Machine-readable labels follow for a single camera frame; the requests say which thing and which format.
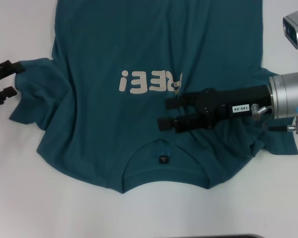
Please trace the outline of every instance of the white label sticker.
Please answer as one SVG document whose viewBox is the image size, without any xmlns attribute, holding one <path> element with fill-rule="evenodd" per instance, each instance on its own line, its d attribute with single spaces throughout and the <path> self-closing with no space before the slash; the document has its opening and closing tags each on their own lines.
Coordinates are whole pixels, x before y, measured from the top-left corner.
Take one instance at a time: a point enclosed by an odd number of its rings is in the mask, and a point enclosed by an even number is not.
<svg viewBox="0 0 298 238">
<path fill-rule="evenodd" d="M 233 113 L 242 113 L 249 111 L 249 104 L 232 107 Z"/>
</svg>

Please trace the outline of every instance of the exclamation mark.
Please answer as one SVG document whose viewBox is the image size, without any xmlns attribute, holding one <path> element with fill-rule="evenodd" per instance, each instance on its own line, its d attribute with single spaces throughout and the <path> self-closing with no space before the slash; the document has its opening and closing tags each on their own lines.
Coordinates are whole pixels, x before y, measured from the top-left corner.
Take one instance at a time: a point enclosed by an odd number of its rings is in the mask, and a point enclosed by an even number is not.
<svg viewBox="0 0 298 238">
<path fill-rule="evenodd" d="M 125 77 L 128 76 L 128 71 L 126 70 L 122 71 L 121 75 L 123 77 L 120 79 L 119 91 L 124 92 L 126 90 L 126 85 L 127 85 L 127 79 Z"/>
</svg>

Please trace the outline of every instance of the white table surface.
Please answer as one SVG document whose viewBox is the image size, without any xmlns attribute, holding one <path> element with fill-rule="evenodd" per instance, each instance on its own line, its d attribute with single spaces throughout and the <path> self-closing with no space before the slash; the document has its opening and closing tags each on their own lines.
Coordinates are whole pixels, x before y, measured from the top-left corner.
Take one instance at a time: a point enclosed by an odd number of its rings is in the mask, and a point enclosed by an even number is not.
<svg viewBox="0 0 298 238">
<path fill-rule="evenodd" d="M 0 63 L 50 57 L 55 6 L 0 0 Z M 298 0 L 264 0 L 263 66 L 273 72 L 298 71 L 298 51 L 282 28 L 282 18 L 296 10 Z M 0 87 L 12 84 L 9 77 Z M 43 132 L 8 120 L 18 100 L 0 107 L 0 238 L 298 238 L 298 156 L 261 151 L 211 190 L 156 182 L 121 195 L 50 167 L 36 153 Z"/>
</svg>

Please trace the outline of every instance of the black clamp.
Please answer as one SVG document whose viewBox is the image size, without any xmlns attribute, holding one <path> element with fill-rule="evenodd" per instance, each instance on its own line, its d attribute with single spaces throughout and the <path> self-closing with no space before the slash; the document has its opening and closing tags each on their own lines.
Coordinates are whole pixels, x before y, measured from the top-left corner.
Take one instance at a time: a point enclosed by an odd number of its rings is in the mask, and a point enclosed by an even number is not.
<svg viewBox="0 0 298 238">
<path fill-rule="evenodd" d="M 14 73 L 22 73 L 25 69 L 21 65 L 20 62 L 11 63 L 10 61 L 6 61 L 0 64 L 0 80 L 4 79 Z M 13 87 L 7 87 L 3 91 L 0 92 L 0 105 L 4 103 L 6 98 L 11 98 L 17 94 L 16 90 Z"/>
</svg>

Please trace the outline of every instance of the t-shirt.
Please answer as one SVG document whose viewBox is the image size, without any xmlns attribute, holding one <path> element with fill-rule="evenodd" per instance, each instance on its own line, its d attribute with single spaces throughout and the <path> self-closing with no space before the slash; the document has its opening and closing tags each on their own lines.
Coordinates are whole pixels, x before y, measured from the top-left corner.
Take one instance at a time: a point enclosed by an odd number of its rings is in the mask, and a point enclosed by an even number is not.
<svg viewBox="0 0 298 238">
<path fill-rule="evenodd" d="M 164 105 L 183 92 L 267 84 L 262 32 L 261 0 L 59 0 L 53 59 L 22 62 L 10 119 L 45 130 L 37 152 L 73 178 L 211 188 L 261 149 L 297 154 L 293 134 L 248 117 L 176 134 L 156 119 L 185 115 Z"/>
</svg>

